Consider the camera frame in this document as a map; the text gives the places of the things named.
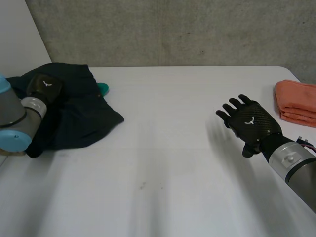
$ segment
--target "light blue robot joint cap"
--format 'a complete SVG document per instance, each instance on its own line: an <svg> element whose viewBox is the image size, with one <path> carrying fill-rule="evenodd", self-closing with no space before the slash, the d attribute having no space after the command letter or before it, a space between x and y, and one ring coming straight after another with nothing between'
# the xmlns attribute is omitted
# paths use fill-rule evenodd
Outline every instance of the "light blue robot joint cap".
<svg viewBox="0 0 316 237"><path fill-rule="evenodd" d="M0 94L10 90L11 84L0 74Z"/></svg>
<svg viewBox="0 0 316 237"><path fill-rule="evenodd" d="M0 131L0 148L7 152L25 151L32 139L29 135L15 130Z"/></svg>

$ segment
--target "gray concrete wall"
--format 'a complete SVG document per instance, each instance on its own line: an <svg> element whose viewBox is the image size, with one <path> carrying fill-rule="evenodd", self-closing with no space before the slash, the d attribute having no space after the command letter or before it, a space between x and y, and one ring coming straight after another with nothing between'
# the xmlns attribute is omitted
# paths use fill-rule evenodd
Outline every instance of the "gray concrete wall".
<svg viewBox="0 0 316 237"><path fill-rule="evenodd" d="M26 0L54 62L279 65L316 82L315 0Z"/></svg>

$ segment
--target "folded towel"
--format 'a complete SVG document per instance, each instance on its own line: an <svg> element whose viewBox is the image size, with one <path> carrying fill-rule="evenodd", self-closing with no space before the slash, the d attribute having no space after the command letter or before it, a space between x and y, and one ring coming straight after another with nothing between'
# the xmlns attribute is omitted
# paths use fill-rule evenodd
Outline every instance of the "folded towel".
<svg viewBox="0 0 316 237"><path fill-rule="evenodd" d="M316 85L291 80L278 82L276 101L281 119L316 127Z"/></svg>

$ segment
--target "table surface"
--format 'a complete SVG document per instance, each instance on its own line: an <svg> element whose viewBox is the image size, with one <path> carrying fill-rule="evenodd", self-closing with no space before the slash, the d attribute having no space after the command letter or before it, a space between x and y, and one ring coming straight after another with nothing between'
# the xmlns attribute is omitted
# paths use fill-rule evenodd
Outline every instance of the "table surface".
<svg viewBox="0 0 316 237"><path fill-rule="evenodd" d="M316 215L262 155L215 115L243 93L285 136L316 129L281 121L282 67L91 68L125 122L88 148L8 158L0 168L4 237L314 237Z"/></svg>

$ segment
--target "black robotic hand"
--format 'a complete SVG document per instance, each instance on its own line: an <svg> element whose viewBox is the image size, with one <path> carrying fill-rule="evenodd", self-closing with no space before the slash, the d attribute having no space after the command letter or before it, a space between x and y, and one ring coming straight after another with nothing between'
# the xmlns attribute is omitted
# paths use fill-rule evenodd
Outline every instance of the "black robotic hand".
<svg viewBox="0 0 316 237"><path fill-rule="evenodd" d="M223 105L230 116L221 110L216 111L216 114L224 120L227 128L232 129L235 135L245 142L242 155L249 158L260 153L262 140L271 134L282 135L282 129L258 102L245 95L240 95L239 98L243 103L234 98L229 99L237 109L228 104Z"/></svg>

